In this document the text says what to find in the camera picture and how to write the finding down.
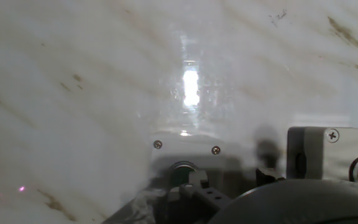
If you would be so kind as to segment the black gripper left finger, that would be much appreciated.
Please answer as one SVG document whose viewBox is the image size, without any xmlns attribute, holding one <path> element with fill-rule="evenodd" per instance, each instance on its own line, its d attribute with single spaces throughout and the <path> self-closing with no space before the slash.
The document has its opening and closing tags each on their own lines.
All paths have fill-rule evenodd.
<svg viewBox="0 0 358 224">
<path fill-rule="evenodd" d="M 207 173 L 191 171 L 188 182 L 172 188 L 167 195 L 166 223 L 208 223 L 232 201 L 209 185 Z"/>
</svg>

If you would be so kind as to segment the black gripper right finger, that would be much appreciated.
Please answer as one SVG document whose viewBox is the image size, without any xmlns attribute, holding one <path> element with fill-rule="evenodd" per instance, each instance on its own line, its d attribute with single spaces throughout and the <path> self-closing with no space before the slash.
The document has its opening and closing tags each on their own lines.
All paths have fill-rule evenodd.
<svg viewBox="0 0 358 224">
<path fill-rule="evenodd" d="M 274 182 L 278 182 L 281 180 L 285 180 L 285 178 L 276 172 L 274 169 L 260 167 L 255 170 L 256 176 L 256 184 L 258 187 L 272 184 Z"/>
</svg>

